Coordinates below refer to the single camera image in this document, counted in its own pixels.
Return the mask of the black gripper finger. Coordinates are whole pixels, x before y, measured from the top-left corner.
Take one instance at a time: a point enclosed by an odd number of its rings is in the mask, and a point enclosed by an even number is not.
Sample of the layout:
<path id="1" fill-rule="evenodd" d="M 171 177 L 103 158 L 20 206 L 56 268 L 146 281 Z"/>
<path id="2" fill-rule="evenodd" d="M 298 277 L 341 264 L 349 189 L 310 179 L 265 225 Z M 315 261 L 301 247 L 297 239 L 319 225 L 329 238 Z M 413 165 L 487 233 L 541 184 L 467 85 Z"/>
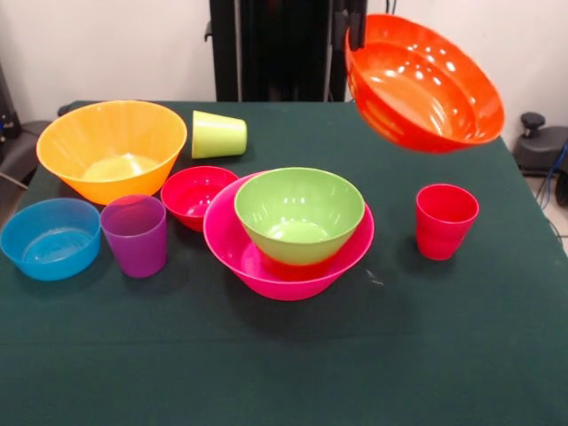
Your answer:
<path id="1" fill-rule="evenodd" d="M 345 34 L 349 28 L 347 10 L 334 12 L 334 47 L 344 47 Z"/>
<path id="2" fill-rule="evenodd" d="M 365 45 L 367 0 L 350 1 L 350 48 L 360 49 Z"/>

